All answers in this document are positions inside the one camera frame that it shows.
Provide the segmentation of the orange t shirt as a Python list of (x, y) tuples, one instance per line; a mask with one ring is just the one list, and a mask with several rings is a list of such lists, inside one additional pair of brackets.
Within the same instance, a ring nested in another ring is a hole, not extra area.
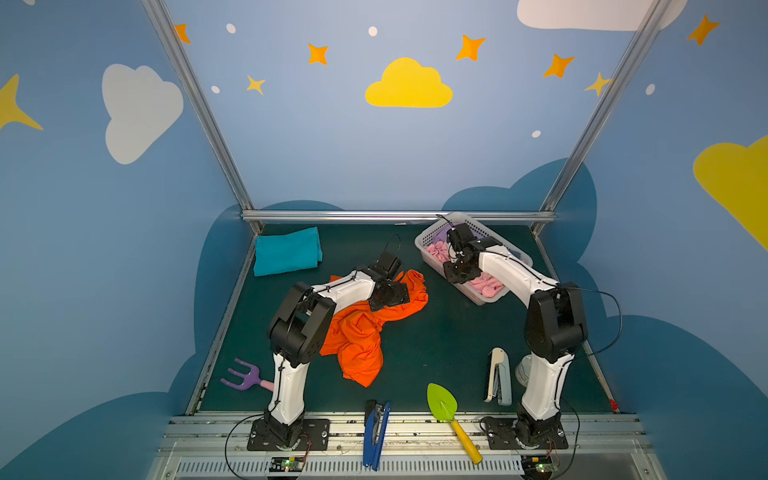
[(367, 388), (379, 375), (384, 356), (381, 331), (385, 324), (404, 320), (425, 308), (428, 293), (424, 275), (408, 270), (396, 277), (407, 287), (409, 301), (405, 304), (373, 311), (365, 301), (335, 314), (324, 344), (322, 356), (335, 356), (343, 377)]

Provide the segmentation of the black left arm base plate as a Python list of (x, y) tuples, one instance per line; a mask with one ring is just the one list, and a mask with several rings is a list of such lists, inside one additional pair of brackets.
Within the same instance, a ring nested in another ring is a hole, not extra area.
[(299, 418), (292, 424), (276, 419), (256, 420), (248, 436), (248, 451), (326, 451), (330, 437), (328, 419)]

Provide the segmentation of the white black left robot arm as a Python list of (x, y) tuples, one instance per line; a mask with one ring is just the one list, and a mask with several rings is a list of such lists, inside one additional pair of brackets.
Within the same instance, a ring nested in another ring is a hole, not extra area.
[(278, 308), (268, 338), (275, 366), (274, 391), (264, 417), (271, 433), (294, 443), (305, 415), (304, 392), (310, 363), (320, 353), (335, 314), (356, 303), (395, 307), (409, 300), (403, 273), (372, 268), (319, 285), (296, 283)]

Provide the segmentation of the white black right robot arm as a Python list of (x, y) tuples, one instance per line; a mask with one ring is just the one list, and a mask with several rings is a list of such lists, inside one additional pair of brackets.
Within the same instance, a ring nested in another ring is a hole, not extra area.
[(530, 447), (555, 436), (561, 428), (561, 394), (568, 370), (588, 338), (578, 287), (533, 270), (494, 241), (451, 247), (443, 268), (452, 284), (487, 273), (527, 307), (524, 336), (531, 350), (531, 370), (517, 410), (516, 436)]

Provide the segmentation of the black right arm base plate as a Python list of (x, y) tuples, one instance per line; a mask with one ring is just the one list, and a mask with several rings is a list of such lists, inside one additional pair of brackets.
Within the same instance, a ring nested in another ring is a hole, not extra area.
[(480, 425), (492, 450), (560, 450), (569, 447), (559, 416), (541, 421), (532, 420), (527, 416), (486, 416), (481, 419)]

